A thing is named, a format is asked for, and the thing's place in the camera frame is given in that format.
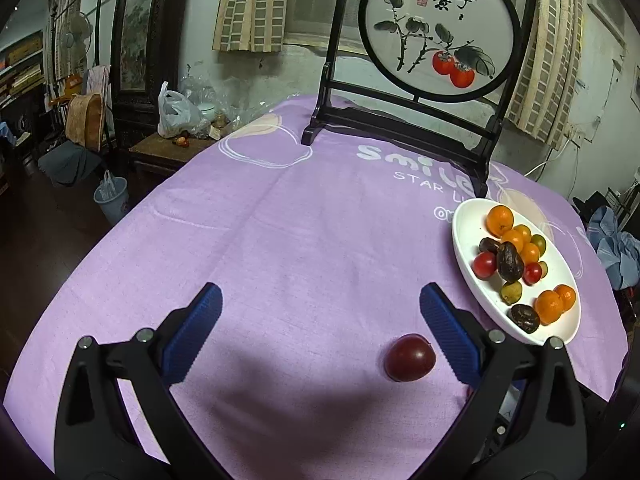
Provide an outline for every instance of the pole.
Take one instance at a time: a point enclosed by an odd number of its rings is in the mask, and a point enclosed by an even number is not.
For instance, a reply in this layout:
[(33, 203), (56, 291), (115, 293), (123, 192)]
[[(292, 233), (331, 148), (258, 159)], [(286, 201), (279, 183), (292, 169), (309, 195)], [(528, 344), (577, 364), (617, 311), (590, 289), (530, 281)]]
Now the pole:
[(53, 4), (51, 11), (51, 71), (53, 73), (52, 84), (54, 86), (53, 93), (58, 97), (56, 92), (56, 14), (58, 13), (58, 4)]
[(95, 57), (94, 66), (100, 65), (100, 7), (102, 0), (98, 0), (98, 6), (95, 8), (95, 28), (94, 28), (94, 47)]

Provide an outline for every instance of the wall outlet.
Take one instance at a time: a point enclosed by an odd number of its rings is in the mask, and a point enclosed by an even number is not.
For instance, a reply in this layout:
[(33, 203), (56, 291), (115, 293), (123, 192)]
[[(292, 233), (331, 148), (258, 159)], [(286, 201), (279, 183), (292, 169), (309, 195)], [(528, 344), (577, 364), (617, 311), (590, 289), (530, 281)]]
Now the wall outlet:
[(574, 143), (578, 148), (580, 148), (584, 140), (584, 131), (576, 128), (575, 124), (568, 124), (567, 130), (569, 132), (569, 138), (571, 139), (571, 142)]

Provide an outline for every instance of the white plastic bag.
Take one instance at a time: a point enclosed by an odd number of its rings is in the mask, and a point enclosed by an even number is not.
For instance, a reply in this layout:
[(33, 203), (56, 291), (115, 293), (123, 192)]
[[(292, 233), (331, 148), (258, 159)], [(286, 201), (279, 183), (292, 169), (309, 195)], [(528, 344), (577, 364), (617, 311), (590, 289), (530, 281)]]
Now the white plastic bag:
[(193, 135), (197, 132), (209, 130), (209, 121), (204, 118), (196, 105), (189, 101), (180, 92), (168, 90), (169, 83), (162, 83), (162, 89), (158, 96), (158, 111), (160, 123), (158, 133), (165, 139), (176, 137), (183, 130)]
[(107, 170), (104, 172), (104, 178), (98, 186), (98, 190), (100, 190), (100, 196), (103, 200), (111, 200), (116, 196), (116, 186), (113, 182), (113, 176), (111, 175), (111, 171)]

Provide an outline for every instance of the white bowl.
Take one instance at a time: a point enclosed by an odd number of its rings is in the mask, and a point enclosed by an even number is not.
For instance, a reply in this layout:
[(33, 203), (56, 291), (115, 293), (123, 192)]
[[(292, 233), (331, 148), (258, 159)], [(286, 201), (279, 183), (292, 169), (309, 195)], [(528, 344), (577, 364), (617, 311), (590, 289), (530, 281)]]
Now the white bowl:
[(453, 215), (452, 232), (453, 248), (456, 253), (456, 260), (465, 278), (466, 284), (484, 308), (485, 312), (496, 324), (505, 332), (516, 338), (518, 341), (527, 344), (542, 345), (551, 336), (555, 335), (565, 343), (574, 338), (580, 326), (580, 294), (575, 284), (571, 269), (566, 264), (562, 254), (556, 246), (549, 241), (548, 237), (529, 220), (519, 213), (513, 211), (514, 225), (524, 224), (531, 229), (531, 234), (539, 234), (545, 237), (546, 251), (540, 258), (548, 265), (548, 274), (535, 285), (526, 285), (522, 280), (522, 297), (517, 303), (533, 306), (534, 300), (544, 290), (554, 290), (556, 286), (564, 283), (575, 290), (576, 300), (574, 306), (560, 316), (555, 323), (540, 327), (533, 333), (527, 334), (520, 329), (508, 316), (511, 308), (504, 303), (500, 297), (500, 288), (503, 280), (496, 272), (488, 280), (479, 280), (474, 274), (471, 264), (478, 256), (478, 244), (485, 237), (495, 238), (486, 228), (485, 219), (492, 207), (499, 205), (493, 200), (485, 198), (473, 198), (465, 200)]

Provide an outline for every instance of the metal clothes rack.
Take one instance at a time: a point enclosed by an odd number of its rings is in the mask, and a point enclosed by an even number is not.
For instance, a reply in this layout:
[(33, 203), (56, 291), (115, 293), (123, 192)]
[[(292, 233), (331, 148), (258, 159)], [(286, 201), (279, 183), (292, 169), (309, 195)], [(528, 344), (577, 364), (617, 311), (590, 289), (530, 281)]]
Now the metal clothes rack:
[[(54, 5), (51, 13), (51, 67), (52, 72), (56, 74), (56, 22), (59, 20), (66, 10), (71, 7), (78, 0), (73, 0), (64, 9), (58, 13), (58, 6)], [(100, 65), (100, 43), (98, 38), (100, 37), (100, 8), (102, 7), (102, 0), (97, 1), (97, 7), (95, 9), (95, 27), (94, 27), (94, 66)]]

